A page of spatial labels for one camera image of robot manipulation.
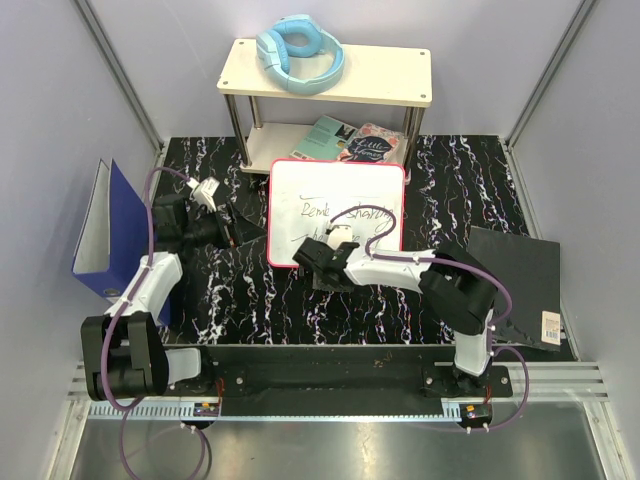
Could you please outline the pink framed whiteboard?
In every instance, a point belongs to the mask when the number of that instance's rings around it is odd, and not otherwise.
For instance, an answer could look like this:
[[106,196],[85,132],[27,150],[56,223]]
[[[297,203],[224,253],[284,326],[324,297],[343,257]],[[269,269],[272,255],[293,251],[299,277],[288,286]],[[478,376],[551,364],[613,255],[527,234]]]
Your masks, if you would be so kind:
[[353,240],[387,250],[402,248],[405,170],[397,164],[277,159],[271,166],[267,260],[296,268],[304,239],[326,241],[333,225],[349,225]]

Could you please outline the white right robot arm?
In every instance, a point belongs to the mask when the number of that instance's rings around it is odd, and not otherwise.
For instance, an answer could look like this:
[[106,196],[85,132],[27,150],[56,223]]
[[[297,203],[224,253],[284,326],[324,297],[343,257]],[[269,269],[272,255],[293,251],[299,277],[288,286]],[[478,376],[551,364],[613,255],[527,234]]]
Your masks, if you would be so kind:
[[468,252],[454,246],[399,252],[356,242],[332,247],[306,239],[293,260],[334,289],[382,285],[419,293],[426,309],[453,331],[455,347],[451,370],[433,374],[427,390],[443,397],[485,393],[492,357],[489,323],[498,288]]

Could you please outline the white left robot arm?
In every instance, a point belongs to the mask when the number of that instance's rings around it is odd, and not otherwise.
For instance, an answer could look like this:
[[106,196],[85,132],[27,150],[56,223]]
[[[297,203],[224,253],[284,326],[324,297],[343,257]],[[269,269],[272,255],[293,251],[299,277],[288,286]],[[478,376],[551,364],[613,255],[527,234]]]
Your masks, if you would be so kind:
[[196,249],[227,250],[266,235],[230,202],[191,220],[187,199],[172,194],[151,208],[154,252],[140,259],[137,272],[116,303],[81,326],[87,391],[126,412],[145,397],[162,396],[181,384],[196,396],[215,386],[216,372],[197,347],[167,350],[158,329],[160,314],[183,277],[183,265]]

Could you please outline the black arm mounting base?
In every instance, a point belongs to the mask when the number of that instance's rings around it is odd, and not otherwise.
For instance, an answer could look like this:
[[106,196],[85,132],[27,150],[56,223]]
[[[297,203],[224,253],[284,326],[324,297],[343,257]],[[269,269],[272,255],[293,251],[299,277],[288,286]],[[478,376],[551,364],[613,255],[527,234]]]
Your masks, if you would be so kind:
[[444,416],[445,400],[513,395],[506,367],[478,379],[453,367],[451,346],[209,346],[204,367],[170,393],[212,397],[222,382],[222,414],[338,421],[354,417],[422,420]]

